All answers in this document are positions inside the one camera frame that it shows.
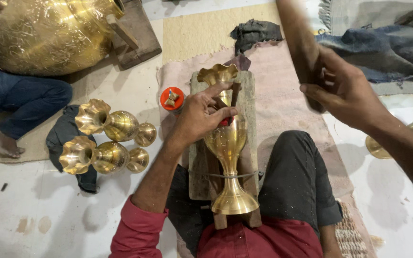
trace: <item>cloth rag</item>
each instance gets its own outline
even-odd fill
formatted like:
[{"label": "cloth rag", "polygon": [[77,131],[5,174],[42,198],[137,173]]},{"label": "cloth rag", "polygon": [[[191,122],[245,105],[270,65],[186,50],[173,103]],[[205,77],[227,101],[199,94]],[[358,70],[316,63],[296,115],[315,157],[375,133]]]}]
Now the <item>cloth rag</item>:
[{"label": "cloth rag", "polygon": [[343,36],[321,34],[315,38],[360,68],[370,82],[413,79],[413,27],[348,29]]},{"label": "cloth rag", "polygon": [[[63,109],[63,115],[61,115],[54,127],[50,130],[45,143],[49,148],[49,158],[58,171],[63,172],[58,158],[63,152],[63,144],[71,141],[74,137],[83,135],[96,143],[95,138],[92,135],[86,135],[79,131],[74,118],[79,113],[79,105],[69,105]],[[83,174],[76,175],[77,184],[82,191],[88,193],[98,193],[98,187],[96,185],[97,172],[95,168],[90,165],[89,171]]]},{"label": "cloth rag", "polygon": [[230,33],[231,38],[236,39],[235,55],[243,54],[257,42],[268,40],[281,41],[280,26],[270,21],[256,21],[251,19],[246,23],[240,23]]}]

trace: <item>red cloth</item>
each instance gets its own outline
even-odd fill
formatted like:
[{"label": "red cloth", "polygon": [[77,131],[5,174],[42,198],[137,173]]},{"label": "red cloth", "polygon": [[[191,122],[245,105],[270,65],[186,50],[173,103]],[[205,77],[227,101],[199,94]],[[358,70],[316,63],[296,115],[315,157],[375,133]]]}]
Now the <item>red cloth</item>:
[{"label": "red cloth", "polygon": [[[162,258],[156,245],[168,209],[164,213],[146,212],[130,199],[122,209],[109,258]],[[217,231],[209,225],[198,250],[199,258],[323,257],[318,237],[308,223],[267,217],[262,218],[262,226],[253,229],[237,223]]]}]

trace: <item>hand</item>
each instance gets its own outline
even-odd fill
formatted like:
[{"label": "hand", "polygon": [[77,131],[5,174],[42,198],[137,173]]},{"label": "hand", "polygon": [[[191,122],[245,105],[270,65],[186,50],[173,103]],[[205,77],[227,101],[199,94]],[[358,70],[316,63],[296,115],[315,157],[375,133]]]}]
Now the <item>hand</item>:
[{"label": "hand", "polygon": [[363,72],[343,60],[333,50],[320,47],[326,68],[325,85],[303,84],[300,90],[320,102],[334,117],[367,133],[380,122],[394,118],[372,90]]},{"label": "hand", "polygon": [[213,131],[224,118],[237,115],[238,111],[235,107],[219,110],[213,107],[216,104],[213,97],[221,91],[230,90],[231,87],[232,83],[221,82],[195,95],[187,96],[183,112],[170,132],[169,138],[182,148],[186,148]]}]

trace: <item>black cloth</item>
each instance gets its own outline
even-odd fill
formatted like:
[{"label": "black cloth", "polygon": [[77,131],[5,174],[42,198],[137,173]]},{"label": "black cloth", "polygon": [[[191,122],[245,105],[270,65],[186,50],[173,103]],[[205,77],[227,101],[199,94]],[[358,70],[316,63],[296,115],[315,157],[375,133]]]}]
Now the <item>black cloth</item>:
[{"label": "black cloth", "polygon": [[[45,143],[47,144],[47,148],[49,148],[50,161],[52,161],[54,166],[60,172],[63,172],[63,167],[58,161],[58,158],[63,152],[63,144],[79,135],[87,136],[90,140],[96,143],[95,138],[92,135],[86,135],[77,128],[74,118],[78,112],[79,105],[66,106],[63,109],[63,115],[58,118],[54,127],[52,127],[45,138]],[[76,175],[79,188],[88,193],[98,193],[96,178],[97,172],[92,165],[89,166],[89,171],[86,173]]]},{"label": "black cloth", "polygon": [[246,23],[240,23],[230,33],[231,38],[236,39],[235,55],[243,54],[257,42],[267,40],[283,40],[280,26],[270,21],[255,21],[251,19]]},{"label": "black cloth", "polygon": [[[194,257],[201,234],[213,223],[210,201],[189,198],[188,172],[178,165],[167,199],[168,218]],[[283,132],[269,159],[259,192],[261,215],[310,224],[319,237],[318,226],[342,220],[340,204],[332,195],[324,161],[310,135],[302,131]]]}]

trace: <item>gray fabric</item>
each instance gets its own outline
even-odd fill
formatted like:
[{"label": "gray fabric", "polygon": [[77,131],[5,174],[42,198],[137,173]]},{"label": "gray fabric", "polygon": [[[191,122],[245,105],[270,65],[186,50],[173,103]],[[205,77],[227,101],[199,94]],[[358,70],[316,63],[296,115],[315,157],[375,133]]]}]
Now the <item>gray fabric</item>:
[{"label": "gray fabric", "polygon": [[283,40],[280,26],[270,21],[255,21],[251,19],[246,23],[240,23],[230,33],[231,38],[236,39],[235,55],[243,54],[256,42],[267,40]]},{"label": "gray fabric", "polygon": [[348,29],[343,36],[317,35],[319,44],[332,48],[362,69],[375,83],[413,79],[413,28],[386,26]]},{"label": "gray fabric", "polygon": [[[319,18],[330,34],[343,35],[349,28],[378,28],[413,10],[413,0],[406,2],[383,0],[320,0]],[[413,82],[372,84],[378,95],[413,94]]]},{"label": "gray fabric", "polygon": [[[92,135],[85,135],[77,128],[74,118],[79,112],[79,105],[69,105],[63,109],[63,115],[60,116],[54,127],[50,130],[45,139],[47,148],[49,149],[49,158],[58,171],[63,172],[58,158],[63,152],[63,144],[71,141],[74,137],[83,135],[96,143]],[[82,191],[88,193],[98,193],[99,188],[96,186],[97,172],[95,168],[90,165],[89,171],[83,174],[76,175],[77,184]]]},{"label": "gray fabric", "polygon": [[262,216],[305,221],[318,237],[318,226],[342,220],[328,170],[306,132],[286,131],[278,137],[258,198]]},{"label": "gray fabric", "polygon": [[413,9],[413,0],[320,0],[319,18],[334,36],[349,28],[372,28],[393,25],[395,20]]}]

